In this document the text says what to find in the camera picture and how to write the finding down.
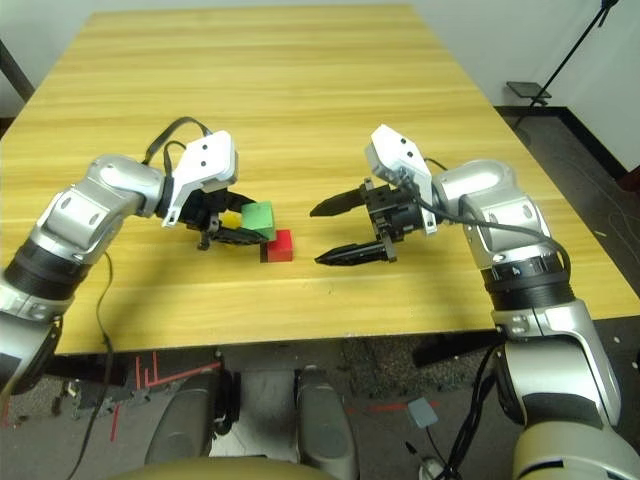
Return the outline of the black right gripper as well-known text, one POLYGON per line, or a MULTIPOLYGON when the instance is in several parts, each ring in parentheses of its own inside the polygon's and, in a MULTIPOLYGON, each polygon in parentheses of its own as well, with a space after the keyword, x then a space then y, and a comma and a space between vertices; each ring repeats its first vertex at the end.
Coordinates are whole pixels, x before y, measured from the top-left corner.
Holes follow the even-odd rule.
POLYGON ((356 189, 336 194, 314 206, 311 217, 330 217, 366 206, 376 239, 332 248, 317 256, 317 264, 356 266, 371 262, 396 262, 393 243, 406 234, 424 229, 421 209, 406 191, 388 184, 375 187, 371 179, 356 189))

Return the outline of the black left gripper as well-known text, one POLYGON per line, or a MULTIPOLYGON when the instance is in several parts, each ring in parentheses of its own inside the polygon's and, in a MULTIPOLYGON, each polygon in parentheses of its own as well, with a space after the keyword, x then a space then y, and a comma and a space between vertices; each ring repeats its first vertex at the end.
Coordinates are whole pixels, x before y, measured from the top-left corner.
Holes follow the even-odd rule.
POLYGON ((259 232, 237 228, 221 227, 220 215, 226 210, 241 210, 254 200, 244 195, 228 192, 227 188, 214 192, 201 189, 192 192, 184 204, 179 221, 188 229, 201 232, 199 250, 208 250, 218 242, 236 246, 263 244, 268 238, 259 232))

